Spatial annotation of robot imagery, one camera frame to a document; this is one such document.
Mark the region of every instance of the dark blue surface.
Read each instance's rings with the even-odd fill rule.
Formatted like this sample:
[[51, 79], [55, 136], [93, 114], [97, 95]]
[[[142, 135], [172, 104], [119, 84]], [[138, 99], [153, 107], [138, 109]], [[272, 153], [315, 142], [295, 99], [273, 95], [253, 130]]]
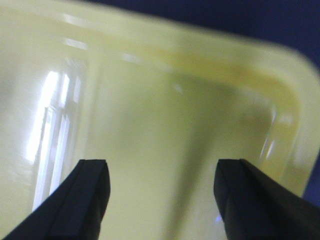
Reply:
[[[91, 2], [283, 44], [299, 50], [320, 69], [320, 0]], [[320, 207], [319, 160], [314, 167], [304, 198]]]

